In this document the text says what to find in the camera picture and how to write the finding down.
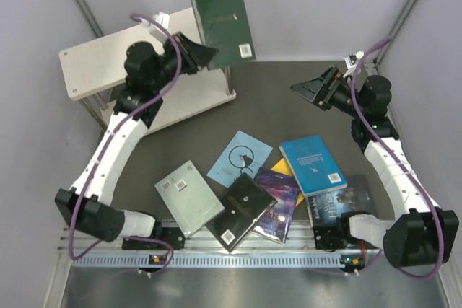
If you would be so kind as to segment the dark green book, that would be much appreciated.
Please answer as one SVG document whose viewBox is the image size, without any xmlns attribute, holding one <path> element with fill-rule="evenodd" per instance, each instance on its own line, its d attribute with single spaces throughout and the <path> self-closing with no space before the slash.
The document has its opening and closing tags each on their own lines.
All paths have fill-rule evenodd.
<svg viewBox="0 0 462 308">
<path fill-rule="evenodd" d="M 207 68 L 256 59 L 245 0 L 191 0 L 201 44 L 217 50 Z"/>
</svg>

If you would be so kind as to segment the blue paperback book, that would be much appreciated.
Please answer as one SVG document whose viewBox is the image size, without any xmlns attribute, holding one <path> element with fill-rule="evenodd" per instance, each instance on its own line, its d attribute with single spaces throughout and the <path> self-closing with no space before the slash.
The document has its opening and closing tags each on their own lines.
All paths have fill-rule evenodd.
<svg viewBox="0 0 462 308">
<path fill-rule="evenodd" d="M 347 187 L 347 180 L 320 136 L 281 142 L 279 150 L 304 197 Z"/>
</svg>

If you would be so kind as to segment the black shiny book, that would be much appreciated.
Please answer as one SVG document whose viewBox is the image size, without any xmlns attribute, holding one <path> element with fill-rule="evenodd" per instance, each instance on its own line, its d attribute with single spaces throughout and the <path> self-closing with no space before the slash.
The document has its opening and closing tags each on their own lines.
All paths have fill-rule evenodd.
<svg viewBox="0 0 462 308">
<path fill-rule="evenodd" d="M 231 253 L 276 204 L 252 177 L 243 173 L 219 199 L 224 210 L 206 224 L 215 239 Z"/>
</svg>

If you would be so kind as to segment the pale green book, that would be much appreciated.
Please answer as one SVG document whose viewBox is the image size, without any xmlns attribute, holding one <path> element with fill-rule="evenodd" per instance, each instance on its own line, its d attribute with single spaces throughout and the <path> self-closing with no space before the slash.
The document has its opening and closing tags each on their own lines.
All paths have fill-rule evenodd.
<svg viewBox="0 0 462 308">
<path fill-rule="evenodd" d="M 155 188 L 187 238 L 225 209 L 191 160 L 162 178 Z"/>
</svg>

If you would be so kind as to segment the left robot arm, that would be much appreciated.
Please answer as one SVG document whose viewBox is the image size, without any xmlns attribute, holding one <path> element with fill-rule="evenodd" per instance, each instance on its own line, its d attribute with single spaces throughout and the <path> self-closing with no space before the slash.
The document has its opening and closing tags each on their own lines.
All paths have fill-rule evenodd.
<svg viewBox="0 0 462 308">
<path fill-rule="evenodd" d="M 84 172 L 69 189 L 60 189 L 55 196 L 57 208 L 72 230 L 105 242 L 135 236 L 148 248 L 161 244 L 161 223 L 149 214 L 112 208 L 113 193 L 128 158 L 158 114 L 163 94 L 181 74 L 196 74 L 218 53 L 218 49 L 195 43 L 180 32 L 164 42 L 163 50 L 159 54 L 145 41 L 127 49 L 126 84 L 108 128 Z"/>
</svg>

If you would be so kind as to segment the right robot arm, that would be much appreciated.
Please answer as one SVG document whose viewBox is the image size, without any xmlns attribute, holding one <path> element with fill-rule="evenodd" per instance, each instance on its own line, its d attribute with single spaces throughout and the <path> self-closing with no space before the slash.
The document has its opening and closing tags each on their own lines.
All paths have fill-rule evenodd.
<svg viewBox="0 0 462 308">
<path fill-rule="evenodd" d="M 350 73 L 331 66 L 319 77 L 290 88 L 321 110 L 332 107 L 352 117 L 352 137 L 378 174 L 393 207 L 392 220 L 353 211 L 337 219 L 337 240 L 355 247 L 362 240 L 381 249 L 398 269 L 448 262 L 459 227 L 452 210 L 443 210 L 423 188 L 408 162 L 387 116 L 391 83 L 384 76 L 366 78 L 355 88 Z"/>
</svg>

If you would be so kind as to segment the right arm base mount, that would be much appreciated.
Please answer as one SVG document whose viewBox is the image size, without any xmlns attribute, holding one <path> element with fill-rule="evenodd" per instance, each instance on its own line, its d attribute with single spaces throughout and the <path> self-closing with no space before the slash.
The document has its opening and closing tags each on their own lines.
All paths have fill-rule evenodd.
<svg viewBox="0 0 462 308">
<path fill-rule="evenodd" d="M 352 215 L 342 214 L 340 217 L 336 217 L 333 223 L 314 226 L 315 247 L 326 252 L 361 248 L 362 242 L 351 235 L 350 216 Z"/>
</svg>

